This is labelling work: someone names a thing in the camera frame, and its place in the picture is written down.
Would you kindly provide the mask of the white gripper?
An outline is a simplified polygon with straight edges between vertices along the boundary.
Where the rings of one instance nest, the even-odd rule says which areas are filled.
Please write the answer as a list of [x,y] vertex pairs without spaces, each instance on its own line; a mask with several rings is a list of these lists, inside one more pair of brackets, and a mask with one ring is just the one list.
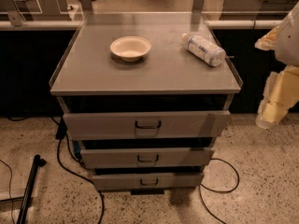
[[[278,28],[276,26],[255,43],[260,50],[276,48]],[[258,108],[256,125],[263,129],[273,128],[285,118],[289,109],[299,102],[299,68],[287,65],[279,73],[271,72],[263,90],[263,99]]]

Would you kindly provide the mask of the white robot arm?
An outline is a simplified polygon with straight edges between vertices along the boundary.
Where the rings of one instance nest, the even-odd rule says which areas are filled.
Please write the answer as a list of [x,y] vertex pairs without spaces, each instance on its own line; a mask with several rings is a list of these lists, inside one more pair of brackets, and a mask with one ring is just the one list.
[[283,71],[270,73],[258,108],[256,125],[270,129],[299,102],[299,3],[255,47],[273,50],[276,60],[285,64]]

